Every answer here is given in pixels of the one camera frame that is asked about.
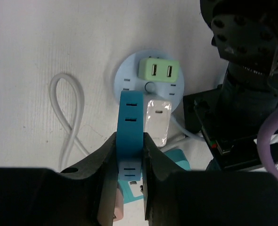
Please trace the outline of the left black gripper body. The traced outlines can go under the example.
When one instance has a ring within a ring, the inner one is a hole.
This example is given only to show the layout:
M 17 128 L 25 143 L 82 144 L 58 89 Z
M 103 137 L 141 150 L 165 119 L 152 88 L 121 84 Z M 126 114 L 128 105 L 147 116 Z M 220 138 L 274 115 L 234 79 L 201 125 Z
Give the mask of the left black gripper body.
M 206 170 L 239 171 L 262 167 L 254 140 L 278 107 L 278 95 L 248 86 L 222 84 L 183 97 L 185 127 L 201 132 L 213 159 Z

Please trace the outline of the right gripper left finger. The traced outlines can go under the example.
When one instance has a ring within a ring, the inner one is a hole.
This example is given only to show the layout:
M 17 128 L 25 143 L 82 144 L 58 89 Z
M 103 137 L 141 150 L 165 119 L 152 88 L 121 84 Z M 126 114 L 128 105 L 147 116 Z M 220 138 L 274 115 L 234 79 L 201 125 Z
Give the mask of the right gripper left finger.
M 60 173 L 0 168 L 0 226 L 110 226 L 117 188 L 112 135 Z

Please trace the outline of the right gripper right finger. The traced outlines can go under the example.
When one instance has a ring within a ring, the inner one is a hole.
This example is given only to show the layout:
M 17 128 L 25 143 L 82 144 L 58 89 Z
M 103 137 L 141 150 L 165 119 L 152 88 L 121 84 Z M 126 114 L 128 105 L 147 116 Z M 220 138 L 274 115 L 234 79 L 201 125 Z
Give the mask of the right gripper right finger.
M 179 168 L 160 180 L 151 169 L 153 149 L 145 133 L 144 210 L 151 226 L 278 226 L 278 181 L 270 173 Z

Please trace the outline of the teal power strip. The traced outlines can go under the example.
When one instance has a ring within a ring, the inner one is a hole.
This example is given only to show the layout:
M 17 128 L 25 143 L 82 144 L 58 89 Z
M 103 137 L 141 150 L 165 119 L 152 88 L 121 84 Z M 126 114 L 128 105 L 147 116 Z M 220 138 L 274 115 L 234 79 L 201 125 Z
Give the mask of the teal power strip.
M 181 149 L 172 149 L 166 152 L 161 152 L 158 149 L 149 151 L 150 163 L 152 164 L 152 172 L 164 180 L 172 170 L 189 171 L 190 165 Z M 143 199 L 143 181 L 118 181 L 123 192 L 124 203 L 134 202 Z

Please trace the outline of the brown charger plug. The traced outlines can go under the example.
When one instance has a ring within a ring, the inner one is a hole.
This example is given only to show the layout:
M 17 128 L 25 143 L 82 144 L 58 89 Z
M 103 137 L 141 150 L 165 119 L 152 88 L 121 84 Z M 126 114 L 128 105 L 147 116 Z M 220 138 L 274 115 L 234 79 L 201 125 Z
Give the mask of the brown charger plug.
M 123 218 L 123 191 L 118 186 L 114 198 L 114 192 L 109 192 L 101 196 L 98 207 L 97 220 L 102 226 L 111 226 L 113 222 Z

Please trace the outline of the white charger plug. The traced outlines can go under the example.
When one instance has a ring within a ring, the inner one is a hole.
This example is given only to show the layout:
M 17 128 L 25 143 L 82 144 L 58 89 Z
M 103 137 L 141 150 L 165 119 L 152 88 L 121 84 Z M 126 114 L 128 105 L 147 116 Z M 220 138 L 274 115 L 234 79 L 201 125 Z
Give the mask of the white charger plug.
M 157 147 L 167 142 L 172 103 L 158 97 L 144 98 L 144 132 L 148 133 Z

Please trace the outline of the blue plug adapter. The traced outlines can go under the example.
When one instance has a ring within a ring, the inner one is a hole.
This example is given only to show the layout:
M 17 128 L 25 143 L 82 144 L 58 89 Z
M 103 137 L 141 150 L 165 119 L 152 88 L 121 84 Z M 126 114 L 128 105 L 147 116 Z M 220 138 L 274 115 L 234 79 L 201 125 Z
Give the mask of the blue plug adapter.
M 116 132 L 116 159 L 120 180 L 141 180 L 143 110 L 142 92 L 121 92 Z

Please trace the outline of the green charger plug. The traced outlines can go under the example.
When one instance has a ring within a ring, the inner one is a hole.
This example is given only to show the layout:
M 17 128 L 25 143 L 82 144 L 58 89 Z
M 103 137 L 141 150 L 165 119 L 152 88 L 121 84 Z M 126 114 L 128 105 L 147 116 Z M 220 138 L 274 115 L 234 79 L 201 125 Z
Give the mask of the green charger plug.
M 175 83 L 179 70 L 179 61 L 148 57 L 139 61 L 138 77 L 151 82 Z

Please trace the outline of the round light blue power strip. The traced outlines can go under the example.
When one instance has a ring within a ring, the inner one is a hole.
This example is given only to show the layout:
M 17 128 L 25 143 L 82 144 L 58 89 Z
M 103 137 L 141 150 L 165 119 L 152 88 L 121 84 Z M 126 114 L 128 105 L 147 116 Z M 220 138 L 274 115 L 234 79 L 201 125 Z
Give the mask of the round light blue power strip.
M 114 77 L 114 96 L 120 101 L 122 91 L 142 91 L 172 103 L 172 111 L 184 94 L 184 76 L 179 61 L 155 50 L 141 50 L 128 56 Z

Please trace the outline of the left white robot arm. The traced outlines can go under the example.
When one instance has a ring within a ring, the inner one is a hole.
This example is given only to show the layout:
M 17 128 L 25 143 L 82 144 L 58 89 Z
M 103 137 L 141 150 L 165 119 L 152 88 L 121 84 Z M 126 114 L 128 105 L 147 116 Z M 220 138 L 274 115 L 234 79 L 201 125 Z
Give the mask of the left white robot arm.
M 185 127 L 202 133 L 207 170 L 258 169 L 255 139 L 278 107 L 278 0 L 202 0 L 200 9 L 229 64 L 215 89 L 184 96 Z

